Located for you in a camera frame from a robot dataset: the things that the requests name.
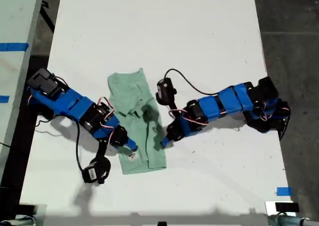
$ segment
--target green cloth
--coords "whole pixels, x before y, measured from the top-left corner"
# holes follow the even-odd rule
[[[160,113],[143,69],[129,74],[114,73],[108,77],[108,84],[115,115],[138,146],[133,154],[128,148],[119,147],[123,174],[166,168],[165,151],[160,144],[164,138]]]

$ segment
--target concrete floor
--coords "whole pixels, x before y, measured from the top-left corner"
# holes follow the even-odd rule
[[[45,1],[55,23],[59,0]],[[281,147],[293,200],[319,221],[319,0],[256,0],[256,7],[268,74],[292,109]],[[48,56],[51,41],[40,17],[32,54]]]

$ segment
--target tag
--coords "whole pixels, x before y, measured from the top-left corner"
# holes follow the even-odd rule
[[[135,152],[133,152],[132,154],[128,155],[129,160],[135,161],[136,159],[138,159],[139,155],[137,155]]]
[[[95,180],[96,179],[96,173],[95,173],[95,169],[94,168],[89,169],[89,175],[90,175],[91,180]]]

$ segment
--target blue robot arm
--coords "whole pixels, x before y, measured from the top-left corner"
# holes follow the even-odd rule
[[[136,143],[128,137],[127,131],[120,126],[119,120],[106,104],[95,104],[46,69],[39,69],[27,84],[35,103],[44,111],[49,111],[47,115],[51,119],[57,115],[66,116],[99,141],[97,156],[90,162],[90,166],[82,169],[78,162],[86,183],[98,181],[101,184],[108,176],[111,165],[104,157],[108,143],[115,148],[125,145],[131,151],[137,150]]]
[[[174,103],[176,93],[170,78],[165,77],[158,82],[157,102],[169,106],[175,117],[166,129],[167,136],[162,141],[163,147],[170,141],[197,134],[211,121],[232,113],[242,112],[247,124],[261,133],[277,130],[280,138],[290,118],[287,103],[278,99],[278,92],[269,77],[259,80],[256,87],[250,82],[242,83],[192,100],[181,111],[176,110]]]

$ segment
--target white tabletop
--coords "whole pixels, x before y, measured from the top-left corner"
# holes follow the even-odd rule
[[[153,94],[171,67],[206,92],[257,84],[267,73],[254,0],[61,0],[51,72],[97,100],[109,96],[110,74],[141,67]],[[177,106],[202,97],[178,74],[169,77]],[[167,108],[159,109],[166,126]],[[67,119],[41,124],[20,201],[47,204],[46,226],[267,225],[265,201],[290,200],[276,196],[287,186],[278,135],[238,126],[225,117],[176,142],[161,171],[122,175],[118,156],[110,156],[107,183],[84,189],[76,127]],[[98,144],[82,129],[80,145],[86,166]]]

